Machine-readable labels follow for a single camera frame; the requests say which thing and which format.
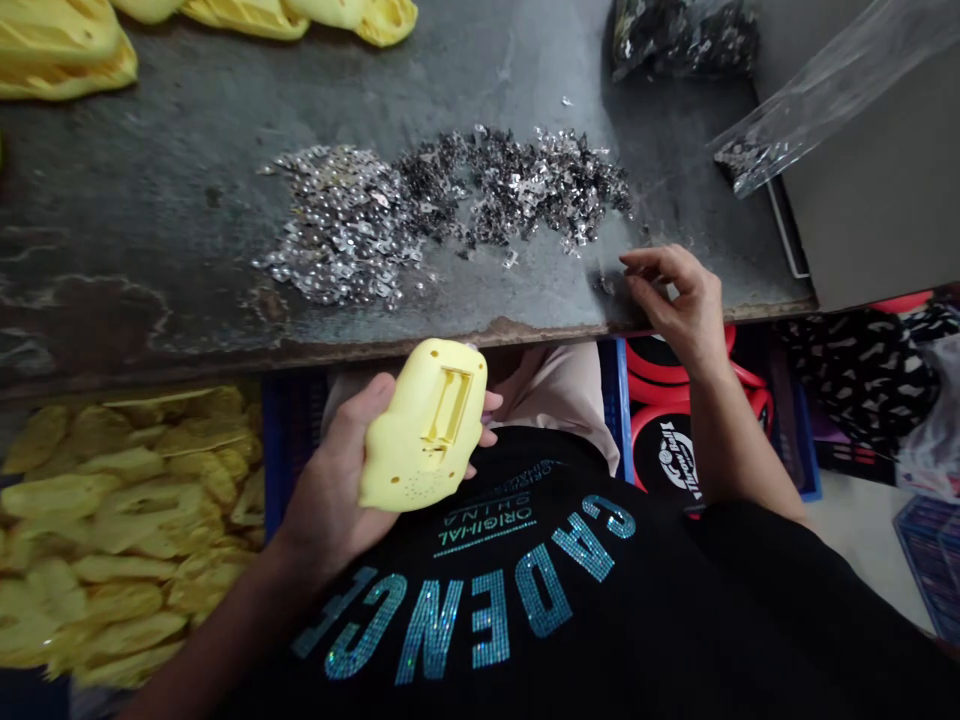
small metal part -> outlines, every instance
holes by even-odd
[[[507,253],[507,259],[504,260],[503,263],[502,263],[502,264],[503,264],[503,269],[504,269],[504,270],[509,270],[509,269],[512,268],[514,265],[516,265],[516,264],[517,264],[517,258],[518,258],[518,257],[520,257],[520,253],[518,253],[516,250],[511,250],[510,252],[508,252],[508,253]]]

plastic bag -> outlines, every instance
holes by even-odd
[[[956,0],[876,0],[779,92],[708,148],[744,198],[960,38]]]
[[[648,59],[664,75],[749,75],[758,0],[617,0],[613,79]]]
[[[897,487],[960,504],[960,335],[923,348],[940,373],[940,397],[897,455]]]

metal scrap pile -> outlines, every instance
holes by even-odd
[[[575,254],[596,240],[608,207],[630,210],[626,173],[607,154],[572,130],[537,128],[537,142],[521,144],[478,125],[467,136],[441,134],[392,164],[350,146],[281,155],[261,173],[290,178],[294,219],[278,248],[253,264],[322,305],[382,298],[393,310],[403,272],[420,268],[426,240],[455,245],[469,259],[478,245],[509,247],[544,223]]]

metal workbench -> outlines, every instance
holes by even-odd
[[[749,83],[614,85],[612,4],[420,0],[416,30],[386,51],[318,26],[287,45],[124,20],[136,87],[0,107],[0,399],[395,355],[428,336],[642,330],[623,285],[610,297],[596,280],[668,240],[720,275],[731,319],[813,309],[767,196],[736,200],[702,149],[753,107]],[[476,123],[521,140],[586,131],[629,171],[635,220],[608,216],[581,259],[548,232],[518,242],[511,270],[502,249],[428,247],[437,282],[393,313],[314,306],[251,267],[288,212],[285,182],[256,174],[278,153],[353,143],[392,159]]]

black plastic bag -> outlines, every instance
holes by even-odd
[[[749,75],[757,0],[617,0],[613,79],[648,62],[663,75]]]

